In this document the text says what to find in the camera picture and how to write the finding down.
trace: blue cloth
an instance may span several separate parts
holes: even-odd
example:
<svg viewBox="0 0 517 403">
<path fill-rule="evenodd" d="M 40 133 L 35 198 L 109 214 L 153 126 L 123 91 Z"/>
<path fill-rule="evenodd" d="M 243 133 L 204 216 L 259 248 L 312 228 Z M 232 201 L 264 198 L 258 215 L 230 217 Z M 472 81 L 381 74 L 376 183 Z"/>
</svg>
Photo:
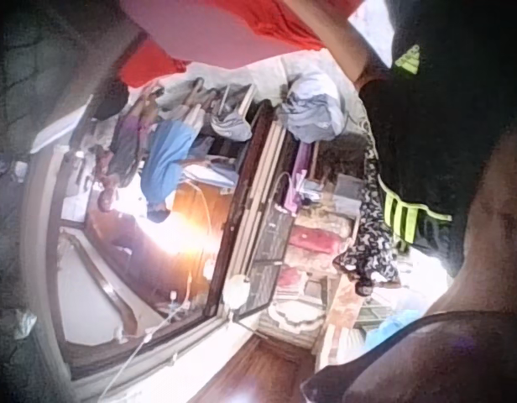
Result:
<svg viewBox="0 0 517 403">
<path fill-rule="evenodd" d="M 379 325 L 377 329 L 368 332 L 367 338 L 365 339 L 365 351 L 372 350 L 393 336 L 403 327 L 406 327 L 410 323 L 419 319 L 421 316 L 422 315 L 419 311 L 407 309 L 391 317 L 388 317 Z"/>
<path fill-rule="evenodd" d="M 238 173 L 234 170 L 232 164 L 227 163 L 213 163 L 206 175 L 194 175 L 188 170 L 184 171 L 184 176 L 194 181 L 205 183 L 207 185 L 220 187 L 222 189 L 234 189 L 238 183 Z"/>
<path fill-rule="evenodd" d="M 180 161 L 188 156 L 196 136 L 196 131 L 180 120 L 158 125 L 141 175 L 141 191 L 149 203 L 164 202 L 176 189 L 182 177 Z"/>
</svg>

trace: lamp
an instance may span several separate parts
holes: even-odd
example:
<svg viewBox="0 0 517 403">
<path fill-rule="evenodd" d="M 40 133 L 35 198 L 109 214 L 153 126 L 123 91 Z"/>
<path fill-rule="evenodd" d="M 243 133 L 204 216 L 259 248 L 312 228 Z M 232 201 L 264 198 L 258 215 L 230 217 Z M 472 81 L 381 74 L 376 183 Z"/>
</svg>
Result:
<svg viewBox="0 0 517 403">
<path fill-rule="evenodd" d="M 260 338 L 268 340 L 266 336 L 255 332 L 252 328 L 234 321 L 234 312 L 240 309 L 248 301 L 250 293 L 251 283 L 246 275 L 234 275 L 225 283 L 225 287 L 223 287 L 223 302 L 225 302 L 225 305 L 229 310 L 229 323 L 236 323 L 244 329 L 249 330 L 251 333 L 256 334 Z"/>
</svg>

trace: wooden floor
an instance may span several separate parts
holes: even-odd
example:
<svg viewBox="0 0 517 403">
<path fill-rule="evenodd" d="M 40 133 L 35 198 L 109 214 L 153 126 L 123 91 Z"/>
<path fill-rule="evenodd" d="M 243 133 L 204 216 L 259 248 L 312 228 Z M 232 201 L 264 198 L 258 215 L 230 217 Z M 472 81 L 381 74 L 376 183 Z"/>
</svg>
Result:
<svg viewBox="0 0 517 403">
<path fill-rule="evenodd" d="M 300 384 L 313 374 L 310 351 L 257 336 L 190 403 L 300 403 Z"/>
</svg>

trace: clothing pile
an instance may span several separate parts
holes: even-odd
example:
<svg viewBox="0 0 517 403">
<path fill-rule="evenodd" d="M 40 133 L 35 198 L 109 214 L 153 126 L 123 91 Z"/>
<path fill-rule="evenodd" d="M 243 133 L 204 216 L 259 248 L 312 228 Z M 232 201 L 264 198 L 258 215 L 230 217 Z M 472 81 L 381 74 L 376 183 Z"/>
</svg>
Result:
<svg viewBox="0 0 517 403">
<path fill-rule="evenodd" d="M 307 207 L 298 211 L 294 224 L 300 227 L 316 228 L 335 233 L 346 239 L 352 234 L 352 222 L 334 212 L 319 207 Z"/>
<path fill-rule="evenodd" d="M 337 87 L 322 72 L 298 78 L 276 114 L 280 122 L 304 143 L 333 140 L 344 129 Z"/>
<path fill-rule="evenodd" d="M 219 112 L 211 116 L 211 128 L 220 136 L 232 141 L 248 141 L 251 139 L 251 125 L 246 120 L 251 102 L 257 87 L 254 84 L 248 86 L 245 92 L 232 95 L 227 100 L 231 86 L 227 86 L 225 94 L 219 106 Z"/>
</svg>

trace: person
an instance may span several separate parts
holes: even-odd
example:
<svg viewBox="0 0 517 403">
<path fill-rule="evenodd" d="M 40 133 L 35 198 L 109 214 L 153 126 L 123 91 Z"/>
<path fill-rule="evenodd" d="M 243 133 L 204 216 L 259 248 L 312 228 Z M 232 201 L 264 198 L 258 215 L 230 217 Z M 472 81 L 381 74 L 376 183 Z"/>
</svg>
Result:
<svg viewBox="0 0 517 403">
<path fill-rule="evenodd" d="M 112 210 L 117 188 L 130 183 L 145 155 L 150 128 L 158 117 L 155 98 L 163 91 L 162 88 L 152 92 L 154 86 L 145 87 L 131 109 L 119 119 L 109 150 L 95 148 L 95 177 L 104 187 L 98 196 L 98 208 L 102 212 Z"/>
<path fill-rule="evenodd" d="M 441 251 L 456 275 L 421 319 L 319 371 L 303 394 L 316 403 L 517 400 L 517 3 L 411 2 L 392 69 L 327 2 L 285 3 L 359 91 L 388 188 L 384 220 L 412 245 L 426 231 L 426 252 Z"/>
<path fill-rule="evenodd" d="M 102 122 L 115 116 L 126 107 L 129 96 L 128 86 L 117 77 L 112 78 L 107 83 L 107 89 L 93 117 Z"/>
<path fill-rule="evenodd" d="M 208 166 L 205 159 L 188 158 L 190 147 L 204 124 L 206 110 L 216 98 L 216 91 L 200 94 L 203 80 L 197 79 L 190 94 L 166 120 L 158 125 L 150 156 L 141 174 L 141 190 L 147 199 L 147 218 L 156 223 L 170 215 L 171 194 L 188 165 Z"/>
</svg>

